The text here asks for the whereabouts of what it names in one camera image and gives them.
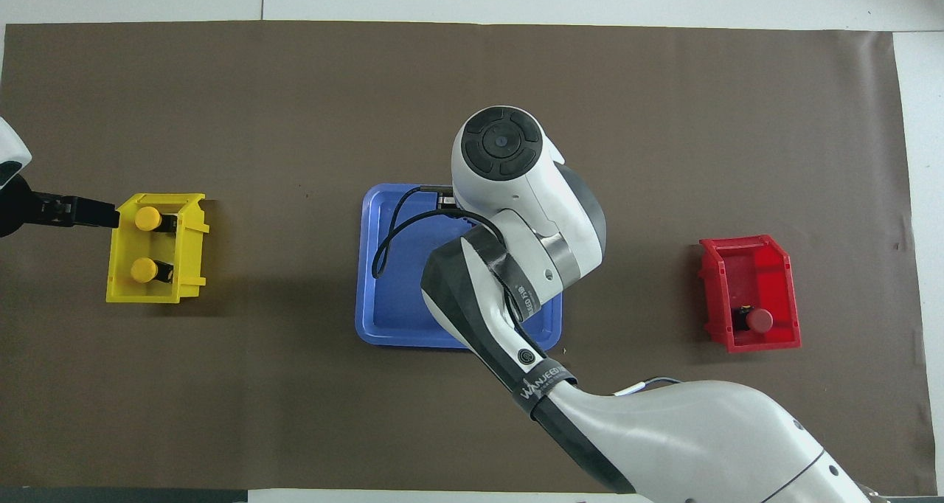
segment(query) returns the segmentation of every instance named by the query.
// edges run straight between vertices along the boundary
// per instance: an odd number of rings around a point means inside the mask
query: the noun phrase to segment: yellow cap
[[[161,212],[155,207],[144,207],[134,215],[134,225],[139,230],[150,232],[161,224]]]
[[[139,284],[146,284],[158,275],[158,264],[149,257],[139,257],[131,264],[131,277]]]

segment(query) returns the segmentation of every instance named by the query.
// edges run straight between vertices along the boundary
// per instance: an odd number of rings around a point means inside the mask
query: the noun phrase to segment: black velcro strap
[[[530,413],[555,385],[562,381],[569,381],[577,385],[577,379],[574,375],[559,362],[554,359],[542,359],[542,361],[532,368],[521,382],[512,389],[512,398],[524,412]]]
[[[508,294],[515,303],[515,310],[519,322],[525,322],[541,309],[541,301],[537,298],[534,285],[530,284],[525,271],[502,246],[495,235],[479,225],[462,236],[475,252],[482,258],[488,270],[498,279],[500,284],[508,289]]]

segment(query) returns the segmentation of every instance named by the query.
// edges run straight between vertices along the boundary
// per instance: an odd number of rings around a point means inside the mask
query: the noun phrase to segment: blue tray
[[[464,348],[429,314],[419,282],[429,253],[465,234],[465,220],[425,218],[407,227],[392,242],[387,269],[378,280],[370,275],[378,242],[387,235],[397,201],[416,184],[377,184],[364,196],[361,208],[361,254],[358,259],[355,328],[361,339],[385,346]],[[397,217],[398,223],[436,207],[436,194],[412,194]],[[547,350],[561,338],[562,297],[557,295],[523,326]]]

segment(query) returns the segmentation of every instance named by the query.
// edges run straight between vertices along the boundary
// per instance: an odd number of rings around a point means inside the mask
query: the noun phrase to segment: circular button
[[[521,361],[522,364],[530,365],[534,362],[534,354],[532,354],[532,351],[522,348],[518,350],[518,360]]]
[[[753,309],[745,318],[748,328],[758,333],[766,333],[773,328],[773,315],[766,309]]]
[[[521,147],[521,131],[510,122],[493,124],[482,134],[482,146],[491,156],[508,158]]]
[[[155,207],[144,207],[134,214],[134,225],[138,230],[150,232],[161,225],[161,212]]]
[[[149,257],[139,257],[131,264],[131,277],[139,284],[146,284],[158,275],[158,264]]]

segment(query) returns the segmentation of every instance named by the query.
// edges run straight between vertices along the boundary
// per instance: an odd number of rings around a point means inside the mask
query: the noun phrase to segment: white cable
[[[631,393],[640,392],[640,391],[642,391],[642,389],[644,389],[644,388],[646,388],[646,382],[640,381],[639,383],[636,383],[635,385],[627,386],[627,388],[626,388],[626,389],[623,389],[622,391],[616,391],[616,392],[614,392],[614,393],[613,393],[613,396],[631,395]]]

